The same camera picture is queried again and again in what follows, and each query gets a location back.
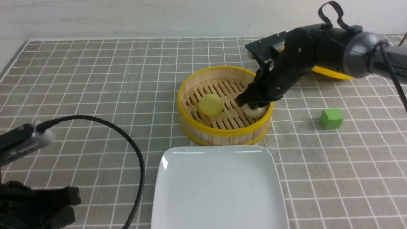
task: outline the yellow ball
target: yellow ball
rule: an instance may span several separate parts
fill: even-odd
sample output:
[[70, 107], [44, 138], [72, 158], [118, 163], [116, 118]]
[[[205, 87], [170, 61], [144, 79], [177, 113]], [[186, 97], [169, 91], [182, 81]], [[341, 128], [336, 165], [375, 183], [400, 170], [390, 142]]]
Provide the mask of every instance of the yellow ball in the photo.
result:
[[204, 115], [216, 116], [222, 111], [223, 101], [215, 94], [207, 94], [199, 100], [198, 107]]

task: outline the square plate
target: square plate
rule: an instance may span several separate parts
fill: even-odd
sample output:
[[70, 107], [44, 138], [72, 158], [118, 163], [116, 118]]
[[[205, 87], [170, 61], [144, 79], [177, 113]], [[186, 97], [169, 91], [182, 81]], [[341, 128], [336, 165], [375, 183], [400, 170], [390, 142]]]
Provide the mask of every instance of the square plate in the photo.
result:
[[255, 145], [177, 147], [160, 162], [152, 229], [288, 229], [270, 152]]

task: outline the yellow bowl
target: yellow bowl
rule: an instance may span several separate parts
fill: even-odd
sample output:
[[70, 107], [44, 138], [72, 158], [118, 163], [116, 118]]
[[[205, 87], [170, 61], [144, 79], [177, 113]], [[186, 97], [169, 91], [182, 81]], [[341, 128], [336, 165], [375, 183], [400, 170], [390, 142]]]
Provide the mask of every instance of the yellow bowl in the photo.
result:
[[[251, 119], [234, 101], [254, 76], [253, 72], [234, 66], [206, 68], [189, 76], [177, 94], [178, 120], [184, 133], [201, 145], [250, 145], [259, 141], [270, 126], [274, 103], [262, 118]], [[199, 99], [210, 93], [224, 101], [222, 112], [214, 117], [207, 117], [198, 109]]]
[[316, 73], [319, 73], [321, 75], [325, 75], [325, 76], [328, 76], [328, 77], [335, 78], [335, 79], [348, 80], [348, 79], [352, 78], [351, 76], [348, 76], [348, 75], [345, 75], [345, 74], [342, 74], [342, 73], [339, 73], [339, 72], [335, 72], [335, 71], [332, 71], [332, 70], [329, 70], [329, 69], [326, 69], [326, 68], [321, 68], [321, 67], [318, 67], [318, 66], [315, 66], [312, 69], [312, 71], [314, 71]]

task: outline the green cube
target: green cube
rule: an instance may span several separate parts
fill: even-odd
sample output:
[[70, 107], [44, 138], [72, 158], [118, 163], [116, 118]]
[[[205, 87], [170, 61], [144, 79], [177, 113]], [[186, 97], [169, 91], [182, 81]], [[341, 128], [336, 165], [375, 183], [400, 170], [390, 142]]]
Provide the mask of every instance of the green cube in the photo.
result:
[[343, 120], [344, 117], [338, 108], [326, 109], [322, 112], [321, 117], [319, 117], [319, 122], [326, 130], [338, 129]]

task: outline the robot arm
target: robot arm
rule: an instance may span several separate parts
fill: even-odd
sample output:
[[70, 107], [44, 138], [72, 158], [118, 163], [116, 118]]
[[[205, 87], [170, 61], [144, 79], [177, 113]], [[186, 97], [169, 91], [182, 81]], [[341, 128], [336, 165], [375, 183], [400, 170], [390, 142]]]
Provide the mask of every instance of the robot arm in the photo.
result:
[[[322, 13], [326, 4], [338, 13], [341, 28], [333, 28]], [[334, 1], [322, 5], [318, 14], [325, 23], [293, 29], [286, 34], [284, 50], [271, 48], [272, 60], [257, 70], [254, 82], [235, 99], [239, 106], [247, 103], [255, 109], [281, 99], [314, 66], [355, 78], [374, 73], [392, 79], [381, 49], [398, 81], [407, 84], [407, 47], [390, 46], [376, 34], [363, 32], [361, 26], [346, 25], [342, 9]]]

